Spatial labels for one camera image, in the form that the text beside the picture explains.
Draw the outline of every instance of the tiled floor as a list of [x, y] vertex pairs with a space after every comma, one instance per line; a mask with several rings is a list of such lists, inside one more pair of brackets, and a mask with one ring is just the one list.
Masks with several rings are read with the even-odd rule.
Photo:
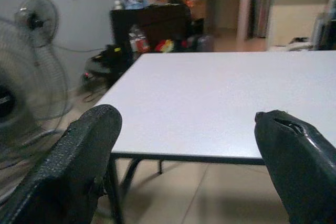
[[[233, 31], [215, 39], [216, 51], [263, 51], [264, 39], [235, 42]], [[99, 100], [89, 103], [78, 97], [64, 126]], [[118, 161], [121, 178], [129, 160]], [[262, 224], [288, 223], [287, 213], [264, 166], [142, 161], [124, 203], [126, 224]], [[99, 201], [92, 223], [113, 223], [107, 197]]]

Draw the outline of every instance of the tabletop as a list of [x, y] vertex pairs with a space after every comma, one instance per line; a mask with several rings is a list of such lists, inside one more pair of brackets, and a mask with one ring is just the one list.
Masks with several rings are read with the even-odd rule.
[[261, 158], [258, 111], [283, 110], [336, 146], [333, 51], [146, 54], [97, 103], [123, 118], [113, 153]]

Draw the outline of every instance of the standing fan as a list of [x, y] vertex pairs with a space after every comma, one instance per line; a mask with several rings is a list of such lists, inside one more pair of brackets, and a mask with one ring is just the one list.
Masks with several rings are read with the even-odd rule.
[[51, 0], [27, 0], [15, 22], [0, 18], [0, 205], [55, 142], [67, 109], [67, 77], [50, 45]]

